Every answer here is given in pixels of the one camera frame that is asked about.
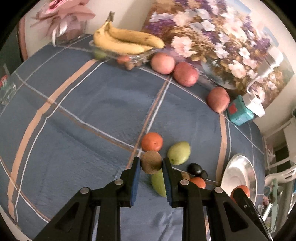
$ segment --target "bunch of bananas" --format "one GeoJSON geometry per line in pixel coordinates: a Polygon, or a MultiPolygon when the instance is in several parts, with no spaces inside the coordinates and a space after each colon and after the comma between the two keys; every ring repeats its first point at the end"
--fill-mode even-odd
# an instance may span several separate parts
{"type": "Polygon", "coordinates": [[[94,33],[96,46],[122,55],[137,55],[165,46],[160,38],[152,34],[115,28],[112,25],[113,16],[114,13],[110,12],[103,26],[94,33]]]}

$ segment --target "clear plastic tray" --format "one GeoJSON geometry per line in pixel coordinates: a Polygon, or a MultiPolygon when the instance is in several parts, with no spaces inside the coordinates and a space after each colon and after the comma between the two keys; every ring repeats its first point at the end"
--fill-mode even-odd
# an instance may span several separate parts
{"type": "MultiPolygon", "coordinates": [[[[91,47],[92,53],[94,57],[98,60],[102,60],[105,58],[113,58],[113,59],[118,59],[118,57],[121,56],[121,54],[118,54],[116,52],[102,49],[94,44],[94,41],[89,42],[89,46],[91,47]]],[[[157,52],[159,49],[153,48],[149,51],[146,51],[144,53],[138,54],[138,55],[126,55],[129,57],[129,63],[136,64],[136,63],[146,63],[149,61],[149,57],[157,52]]]]}

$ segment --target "metal screw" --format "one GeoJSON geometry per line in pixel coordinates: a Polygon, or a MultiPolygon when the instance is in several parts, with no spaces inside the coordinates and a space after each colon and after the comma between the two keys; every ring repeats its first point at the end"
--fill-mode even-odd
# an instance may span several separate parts
{"type": "Polygon", "coordinates": [[[188,184],[189,184],[189,181],[188,181],[188,180],[186,180],[186,179],[182,179],[182,180],[180,181],[180,183],[181,183],[181,185],[184,185],[184,186],[186,186],[186,185],[188,185],[188,184]]]}
{"type": "Polygon", "coordinates": [[[114,181],[114,183],[115,183],[115,185],[121,185],[121,184],[123,184],[123,180],[121,180],[121,179],[116,179],[116,180],[114,181]]]}
{"type": "Polygon", "coordinates": [[[82,194],[87,194],[87,193],[89,192],[89,188],[84,187],[84,188],[80,189],[80,192],[81,192],[82,194]]]}
{"type": "Polygon", "coordinates": [[[221,187],[215,187],[215,192],[216,193],[222,193],[223,192],[223,189],[221,187]]]}

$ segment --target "clear plastic bottle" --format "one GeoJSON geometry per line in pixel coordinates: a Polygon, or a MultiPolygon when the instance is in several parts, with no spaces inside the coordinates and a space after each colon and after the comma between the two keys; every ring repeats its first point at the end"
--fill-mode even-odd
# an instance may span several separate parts
{"type": "Polygon", "coordinates": [[[7,75],[3,76],[0,80],[0,103],[7,105],[16,92],[16,85],[7,75]]]}

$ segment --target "black egg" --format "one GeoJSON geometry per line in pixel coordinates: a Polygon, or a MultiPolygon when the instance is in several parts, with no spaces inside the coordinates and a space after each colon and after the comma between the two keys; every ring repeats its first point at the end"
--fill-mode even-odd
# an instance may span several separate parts
{"type": "Polygon", "coordinates": [[[187,172],[190,173],[191,175],[198,176],[201,174],[202,168],[197,163],[191,163],[187,167],[187,172]]]}
{"type": "Polygon", "coordinates": [[[202,178],[204,181],[208,179],[207,172],[202,170],[202,172],[198,175],[198,177],[202,178]]]}

